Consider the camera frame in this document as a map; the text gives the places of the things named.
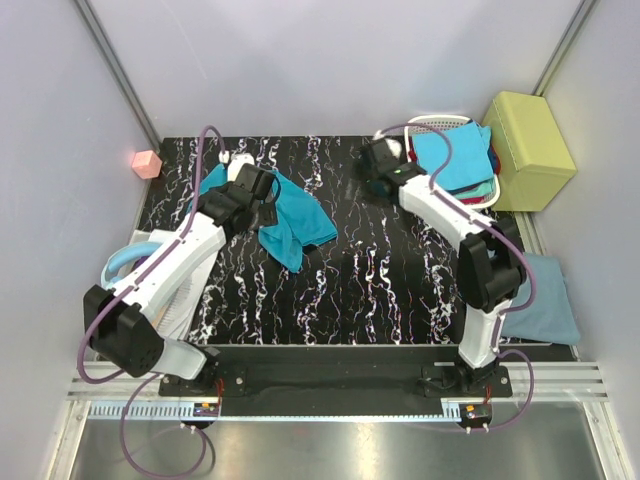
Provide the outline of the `teal t shirt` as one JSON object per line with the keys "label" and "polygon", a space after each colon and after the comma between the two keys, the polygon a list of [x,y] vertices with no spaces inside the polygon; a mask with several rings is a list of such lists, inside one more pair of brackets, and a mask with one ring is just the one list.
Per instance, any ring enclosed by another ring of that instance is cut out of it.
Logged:
{"label": "teal t shirt", "polygon": [[302,269],[304,249],[318,247],[337,237],[337,228],[315,197],[281,173],[271,187],[280,192],[275,202],[277,223],[258,229],[259,244],[291,273]]}

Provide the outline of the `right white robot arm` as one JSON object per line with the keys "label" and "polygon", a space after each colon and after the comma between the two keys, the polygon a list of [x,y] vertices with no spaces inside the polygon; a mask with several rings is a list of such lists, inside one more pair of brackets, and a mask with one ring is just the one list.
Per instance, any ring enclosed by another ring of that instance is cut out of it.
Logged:
{"label": "right white robot arm", "polygon": [[476,396],[498,365],[499,335],[507,310],[526,280],[522,242],[509,220],[496,222],[462,204],[419,165],[401,162],[395,140],[360,148],[359,169],[370,191],[422,219],[454,248],[455,282],[466,314],[454,384]]}

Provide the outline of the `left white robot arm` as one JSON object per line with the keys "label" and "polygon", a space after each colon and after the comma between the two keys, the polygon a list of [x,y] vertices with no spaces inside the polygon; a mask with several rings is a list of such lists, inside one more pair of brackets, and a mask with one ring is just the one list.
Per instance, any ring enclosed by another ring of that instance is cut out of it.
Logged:
{"label": "left white robot arm", "polygon": [[148,373],[181,378],[196,396],[215,386],[212,355],[183,340],[162,336],[152,319],[211,255],[235,236],[277,222],[281,183],[276,174],[244,164],[234,180],[194,196],[181,226],[139,268],[109,288],[91,287],[83,298],[85,334],[77,370],[88,383],[86,349],[139,378]]}

